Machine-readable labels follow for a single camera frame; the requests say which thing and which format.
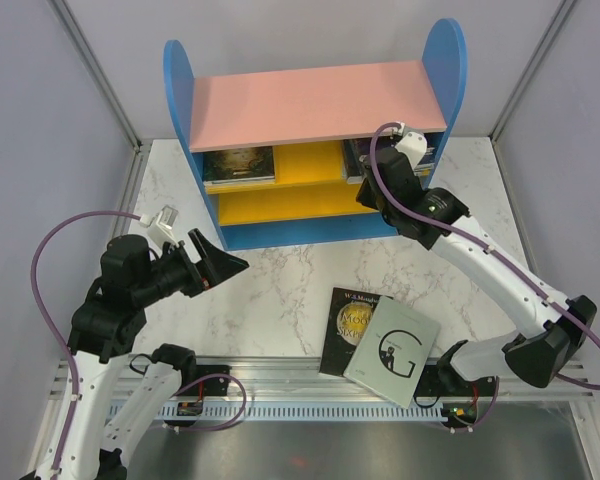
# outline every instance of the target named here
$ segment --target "pink board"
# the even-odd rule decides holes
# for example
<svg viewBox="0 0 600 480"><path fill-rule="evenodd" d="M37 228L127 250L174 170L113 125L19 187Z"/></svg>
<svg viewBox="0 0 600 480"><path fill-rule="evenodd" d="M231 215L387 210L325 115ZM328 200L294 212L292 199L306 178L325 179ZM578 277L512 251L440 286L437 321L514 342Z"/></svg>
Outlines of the pink board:
<svg viewBox="0 0 600 480"><path fill-rule="evenodd" d="M447 126L420 60L196 78L192 110L192 152Z"/></svg>

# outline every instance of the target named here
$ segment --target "toy shelf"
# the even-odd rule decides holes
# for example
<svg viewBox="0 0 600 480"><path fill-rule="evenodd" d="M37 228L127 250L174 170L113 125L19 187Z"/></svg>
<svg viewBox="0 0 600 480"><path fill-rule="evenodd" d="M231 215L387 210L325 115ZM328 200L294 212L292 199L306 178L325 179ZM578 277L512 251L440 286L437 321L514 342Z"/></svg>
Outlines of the toy shelf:
<svg viewBox="0 0 600 480"><path fill-rule="evenodd" d="M395 235L355 201L340 140L404 122L427 135L434 168L455 123L467 53L455 20L431 29L421 60L195 78L183 46L164 50L167 104L180 145L228 250ZM273 146L275 182L209 185L203 152Z"/></svg>

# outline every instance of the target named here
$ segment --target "wall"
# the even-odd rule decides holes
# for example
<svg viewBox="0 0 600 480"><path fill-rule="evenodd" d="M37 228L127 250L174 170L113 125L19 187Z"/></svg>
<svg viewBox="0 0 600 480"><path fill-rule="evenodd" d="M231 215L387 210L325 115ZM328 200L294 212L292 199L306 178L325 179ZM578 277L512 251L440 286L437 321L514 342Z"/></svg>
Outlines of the wall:
<svg viewBox="0 0 600 480"><path fill-rule="evenodd" d="M541 275L597 303L600 336L600 0L576 7L500 147ZM591 342L582 356L600 381Z"/></svg>
<svg viewBox="0 0 600 480"><path fill-rule="evenodd" d="M67 0L143 138L173 138L162 49L183 42L196 76L420 58L454 17L469 49L455 135L486 135L559 0Z"/></svg>
<svg viewBox="0 0 600 480"><path fill-rule="evenodd" d="M0 0L0 479L25 473L60 351L29 286L33 252L70 215L115 208L131 148L44 0ZM66 334L111 232L85 220L41 259Z"/></svg>

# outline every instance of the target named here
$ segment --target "blue board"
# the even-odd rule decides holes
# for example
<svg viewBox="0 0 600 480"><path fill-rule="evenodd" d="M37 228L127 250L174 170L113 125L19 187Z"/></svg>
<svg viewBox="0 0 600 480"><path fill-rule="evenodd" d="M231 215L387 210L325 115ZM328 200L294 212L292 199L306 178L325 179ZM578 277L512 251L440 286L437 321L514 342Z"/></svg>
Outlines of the blue board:
<svg viewBox="0 0 600 480"><path fill-rule="evenodd" d="M431 182L431 177L458 118L467 85L467 45L458 22L452 18L443 18L435 23L427 37L422 53L422 64L447 123L444 133L433 136L434 143L437 143L433 146L436 146L437 150L434 157L434 170L424 184L426 188Z"/></svg>
<svg viewBox="0 0 600 480"><path fill-rule="evenodd" d="M230 250L359 240L396 235L379 213L222 227Z"/></svg>
<svg viewBox="0 0 600 480"><path fill-rule="evenodd" d="M218 215L214 202L211 201L202 182L202 154L192 154L189 151L189 140L191 136L191 113L193 111L193 89L195 87L195 78L191 70L191 64L184 47L177 40L169 40L164 46L164 56L162 61L164 73L164 86L167 92L167 105L171 122L176 131L180 146L187 158L189 167L196 179L196 184L204 203L209 211L213 225L216 228L218 237L222 246L226 249L227 243L222 235L220 225L218 225Z"/></svg>

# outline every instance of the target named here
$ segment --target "table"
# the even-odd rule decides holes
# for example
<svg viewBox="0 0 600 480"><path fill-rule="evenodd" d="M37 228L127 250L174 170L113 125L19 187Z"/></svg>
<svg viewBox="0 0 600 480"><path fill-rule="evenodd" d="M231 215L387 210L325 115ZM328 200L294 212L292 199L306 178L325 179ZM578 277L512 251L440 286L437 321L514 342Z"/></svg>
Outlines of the table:
<svg viewBox="0 0 600 480"><path fill-rule="evenodd" d="M488 138L453 138L432 187L450 190L502 247L526 265L520 237ZM155 140L135 213L178 209L176 238L199 228L219 245L193 175L176 140ZM142 234L132 223L130 233ZM232 252L250 268L190 299L176 294L147 309L134 352L162 343L214 356L320 356L334 286L393 296L441 324L431 356L456 341L484 340L514 329L500 308L456 267L402 237Z"/></svg>

